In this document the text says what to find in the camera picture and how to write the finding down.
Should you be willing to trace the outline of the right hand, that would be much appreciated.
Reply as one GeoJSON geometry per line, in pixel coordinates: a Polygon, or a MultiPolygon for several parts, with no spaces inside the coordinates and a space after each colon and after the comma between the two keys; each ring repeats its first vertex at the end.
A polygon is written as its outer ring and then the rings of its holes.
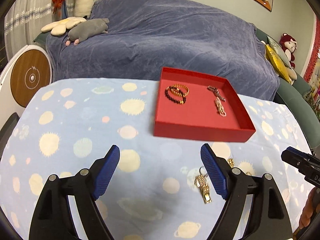
{"type": "Polygon", "coordinates": [[[302,214],[299,219],[299,229],[302,230],[304,227],[307,227],[311,222],[311,217],[314,212],[319,213],[319,204],[317,207],[313,207],[313,198],[315,193],[317,192],[317,188],[314,187],[307,198],[306,204],[303,208],[302,214]]]}

